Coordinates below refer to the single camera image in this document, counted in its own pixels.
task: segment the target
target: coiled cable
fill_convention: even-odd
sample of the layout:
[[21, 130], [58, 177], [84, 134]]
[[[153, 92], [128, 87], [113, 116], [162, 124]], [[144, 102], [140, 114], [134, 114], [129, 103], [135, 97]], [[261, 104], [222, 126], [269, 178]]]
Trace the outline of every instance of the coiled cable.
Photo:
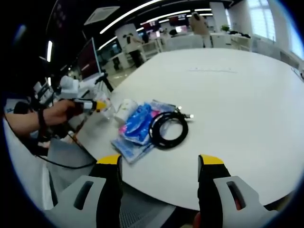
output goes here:
[[[194, 115], [186, 115], [180, 112], [181, 107], [174, 112], [164, 112], [156, 115], [149, 126], [149, 136], [152, 144], [160, 149], [170, 149], [179, 145], [187, 136], [189, 128], [185, 119], [193, 118]], [[169, 120], [175, 120], [182, 125], [182, 132], [179, 137], [173, 140], [164, 139], [161, 135], [163, 124]]]

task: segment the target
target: window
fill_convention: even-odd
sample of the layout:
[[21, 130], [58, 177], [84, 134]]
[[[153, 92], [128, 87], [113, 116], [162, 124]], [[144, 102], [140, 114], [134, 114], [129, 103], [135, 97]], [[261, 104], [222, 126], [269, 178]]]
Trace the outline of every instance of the window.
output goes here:
[[267, 0], [248, 0], [253, 33], [276, 40], [275, 23]]
[[301, 37], [292, 24], [289, 24], [289, 34], [291, 51], [304, 60], [304, 47]]
[[229, 11], [228, 9], [225, 9], [225, 13], [226, 13], [226, 17], [227, 17], [227, 22], [228, 22], [228, 26], [230, 29], [232, 29], [232, 26], [231, 26], [231, 21], [230, 21], [230, 16], [229, 16]]

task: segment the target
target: white table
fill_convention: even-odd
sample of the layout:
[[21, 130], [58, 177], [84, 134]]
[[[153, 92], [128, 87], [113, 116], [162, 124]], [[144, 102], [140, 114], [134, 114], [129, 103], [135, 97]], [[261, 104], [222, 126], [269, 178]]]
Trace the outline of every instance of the white table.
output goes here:
[[[156, 55], [112, 93], [156, 99], [194, 114], [178, 147], [153, 149], [134, 165], [123, 162], [123, 181], [154, 198], [199, 210], [198, 155], [221, 158], [268, 204], [290, 193], [304, 169], [304, 83], [291, 67], [256, 53], [191, 49]], [[96, 159], [116, 154], [116, 122], [94, 114], [78, 135]]]

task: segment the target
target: ceiling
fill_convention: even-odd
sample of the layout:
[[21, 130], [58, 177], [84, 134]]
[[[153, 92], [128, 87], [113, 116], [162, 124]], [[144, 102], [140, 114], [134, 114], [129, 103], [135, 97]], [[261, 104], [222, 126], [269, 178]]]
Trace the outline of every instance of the ceiling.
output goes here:
[[[33, 42], [37, 54], [46, 57], [48, 40], [53, 41], [53, 72], [59, 72], [64, 65], [71, 64], [88, 39], [94, 37], [98, 48], [114, 36], [114, 32], [126, 23], [140, 23], [157, 16], [181, 10], [209, 8], [208, 0], [161, 0], [114, 24], [105, 33], [100, 34], [112, 21], [126, 12], [151, 0], [47, 0], [20, 1], [15, 28], [25, 23], [33, 34]], [[222, 0], [225, 8], [229, 8], [241, 0]], [[119, 6], [112, 15], [103, 21], [84, 26], [92, 12], [100, 7]]]

